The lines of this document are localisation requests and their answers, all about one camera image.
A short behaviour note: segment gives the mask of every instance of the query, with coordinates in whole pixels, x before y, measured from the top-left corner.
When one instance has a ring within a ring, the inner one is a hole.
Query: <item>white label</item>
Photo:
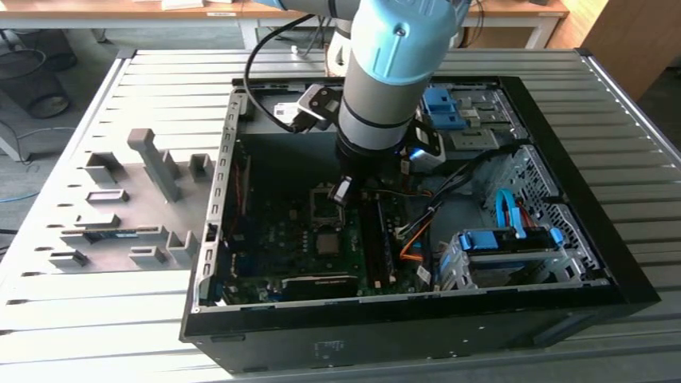
[[[421,281],[424,281],[426,285],[430,284],[430,272],[425,269],[425,267],[422,265],[418,266],[416,275],[418,275],[418,278],[421,278]]]
[[[406,161],[406,160],[400,161],[400,171],[402,172],[402,174],[405,176],[409,175],[409,161]]]
[[[208,12],[206,16],[213,16],[216,18],[232,18],[236,16],[234,12]]]
[[[298,105],[294,102],[280,102],[274,105],[274,117],[284,123],[290,124],[298,115]]]

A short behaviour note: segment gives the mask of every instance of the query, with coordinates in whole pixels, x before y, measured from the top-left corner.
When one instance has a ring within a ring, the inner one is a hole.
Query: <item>aluminum profile table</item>
[[[241,76],[246,56],[233,50],[138,51],[113,63],[0,264],[0,377],[230,379],[177,340],[188,270],[61,274],[45,266],[37,250],[56,237],[44,226],[45,212],[56,214],[54,203],[73,182],[73,159],[97,142],[110,145],[144,125],[161,138],[158,149],[170,150],[177,161],[194,152],[217,158],[229,83]],[[318,77],[324,72],[318,51],[306,58],[265,51],[253,65],[261,77]],[[248,377],[457,382],[681,378],[678,152],[592,57],[573,51],[464,50],[448,55],[440,73],[522,78],[662,301],[548,349]],[[126,161],[140,161],[125,153]]]

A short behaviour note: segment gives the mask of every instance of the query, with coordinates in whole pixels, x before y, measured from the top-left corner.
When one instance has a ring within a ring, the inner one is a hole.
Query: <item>black cable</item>
[[[320,22],[320,26],[314,30],[314,36],[312,37],[312,40],[309,40],[308,48],[305,49],[305,52],[302,54],[298,53],[298,57],[306,57],[309,54],[309,51],[312,50],[312,47],[314,45],[314,40],[317,40],[317,36],[320,35],[320,32],[324,33],[324,20],[325,18],[317,17],[317,21]]]
[[[476,21],[476,33],[473,34],[470,41],[462,44],[462,48],[468,48],[480,38],[482,34],[482,28],[485,26],[485,9],[482,7],[482,0],[476,0],[477,2],[477,21]]]
[[[326,43],[326,28],[329,28],[330,26],[330,22],[333,21],[333,18],[329,18],[329,20],[326,21],[326,26],[324,27],[324,29],[321,30],[321,44],[320,44],[320,49],[324,49],[324,45]]]
[[[17,135],[17,131],[16,131],[16,130],[13,130],[12,125],[9,125],[7,122],[4,122],[4,120],[0,120],[0,124],[3,124],[4,126],[7,126],[7,127],[8,127],[8,129],[9,129],[9,132],[12,132],[12,135],[13,135],[13,141],[15,141],[15,142],[16,142],[16,144],[17,144],[19,161],[21,161],[21,164],[23,164],[24,166],[29,166],[29,165],[33,163],[33,161],[28,161],[28,162],[27,162],[27,161],[24,160],[24,156],[21,156],[21,144],[19,143],[19,135]]]
[[[276,36],[278,36],[278,34],[281,34],[281,32],[286,31],[286,30],[290,30],[294,26],[298,26],[300,24],[302,24],[304,22],[306,22],[310,18],[313,18],[314,15],[313,14],[308,14],[305,16],[302,16],[300,19],[289,22],[285,26],[282,26],[281,28],[278,28],[277,30],[273,30],[262,39],[261,41],[257,43],[256,45],[256,48],[253,48],[253,51],[250,52],[250,55],[248,56],[248,60],[245,61],[245,68],[244,68],[244,90],[245,90],[245,94],[248,95],[248,98],[250,99],[250,102],[253,103],[253,105],[256,106],[256,109],[261,111],[261,113],[265,114],[266,118],[269,118],[269,120],[272,120],[272,122],[274,123],[276,126],[278,126],[281,129],[284,129],[286,132],[290,132],[290,133],[297,133],[298,131],[296,130],[294,127],[292,126],[288,126],[286,124],[284,124],[273,115],[272,113],[269,112],[269,110],[266,110],[266,108],[262,106],[262,104],[260,103],[260,101],[256,99],[256,96],[253,95],[253,92],[250,91],[250,67],[253,66],[253,60],[256,59],[256,55],[257,55],[257,52],[260,52],[260,49],[262,48],[262,46],[266,44],[268,41],[270,41]]]

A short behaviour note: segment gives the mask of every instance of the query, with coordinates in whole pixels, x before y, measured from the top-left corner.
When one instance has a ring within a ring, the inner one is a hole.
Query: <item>gray parts holder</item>
[[[128,146],[140,153],[145,162],[146,174],[150,180],[161,190],[168,202],[174,202],[180,198],[180,189],[174,184],[174,175],[153,145],[154,134],[150,129],[132,129],[128,135]]]

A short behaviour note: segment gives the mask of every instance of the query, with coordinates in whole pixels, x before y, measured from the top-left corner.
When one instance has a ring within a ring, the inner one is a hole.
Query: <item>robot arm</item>
[[[329,103],[344,173],[330,198],[345,204],[414,129],[420,99],[470,0],[257,1],[285,10],[352,19],[342,96]]]

